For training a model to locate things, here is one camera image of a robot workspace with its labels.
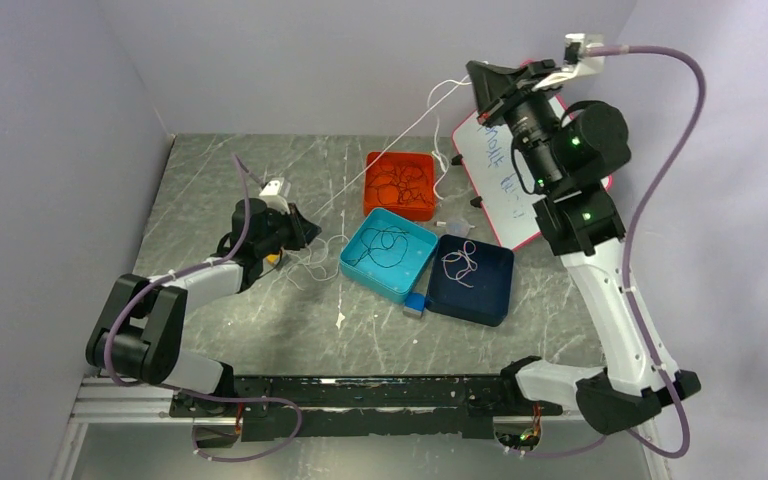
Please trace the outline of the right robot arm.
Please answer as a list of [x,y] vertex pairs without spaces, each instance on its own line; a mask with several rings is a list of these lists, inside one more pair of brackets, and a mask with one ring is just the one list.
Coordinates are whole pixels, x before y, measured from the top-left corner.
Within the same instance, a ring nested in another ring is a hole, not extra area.
[[696,373],[679,368],[659,345],[624,256],[631,233],[603,180],[631,158],[629,130],[614,106],[585,100],[557,114],[554,88],[539,84],[557,70],[552,60],[517,68],[469,61],[477,121],[509,129],[516,171],[528,171],[537,195],[538,229],[581,293],[601,343],[599,367],[560,365],[537,356],[511,363],[499,391],[510,413],[536,402],[579,412],[611,435],[657,416],[699,392]]

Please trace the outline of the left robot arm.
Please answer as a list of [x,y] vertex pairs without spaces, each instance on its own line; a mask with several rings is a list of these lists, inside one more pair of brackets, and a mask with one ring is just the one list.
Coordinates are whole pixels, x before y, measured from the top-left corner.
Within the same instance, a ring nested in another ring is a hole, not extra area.
[[238,201],[230,231],[205,261],[155,277],[124,274],[114,282],[87,341],[87,363],[110,377],[197,392],[209,414],[228,413],[237,400],[233,369],[183,349],[186,317],[248,290],[268,256],[299,251],[320,233],[295,204],[280,210],[261,199]]

